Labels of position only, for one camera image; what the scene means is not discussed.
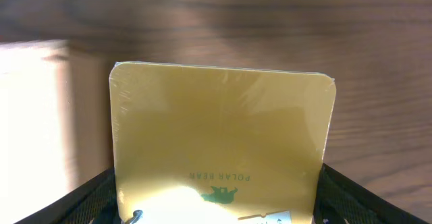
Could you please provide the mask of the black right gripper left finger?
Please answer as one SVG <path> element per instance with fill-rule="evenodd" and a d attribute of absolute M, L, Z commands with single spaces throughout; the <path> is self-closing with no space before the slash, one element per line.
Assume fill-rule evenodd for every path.
<path fill-rule="evenodd" d="M 17 224 L 90 223 L 113 203 L 116 203 L 115 174 L 114 168 L 110 168 Z"/>

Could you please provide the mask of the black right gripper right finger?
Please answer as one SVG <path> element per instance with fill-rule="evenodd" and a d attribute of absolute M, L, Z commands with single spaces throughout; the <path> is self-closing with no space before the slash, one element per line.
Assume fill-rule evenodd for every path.
<path fill-rule="evenodd" d="M 324 164 L 313 211 L 316 224 L 427 224 Z"/>

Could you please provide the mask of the yellow polar bear notepad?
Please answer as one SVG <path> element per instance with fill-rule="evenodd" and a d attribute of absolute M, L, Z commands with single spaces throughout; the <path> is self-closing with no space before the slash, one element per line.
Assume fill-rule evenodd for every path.
<path fill-rule="evenodd" d="M 123 62 L 109 89 L 122 221 L 312 221 L 333 78 Z"/>

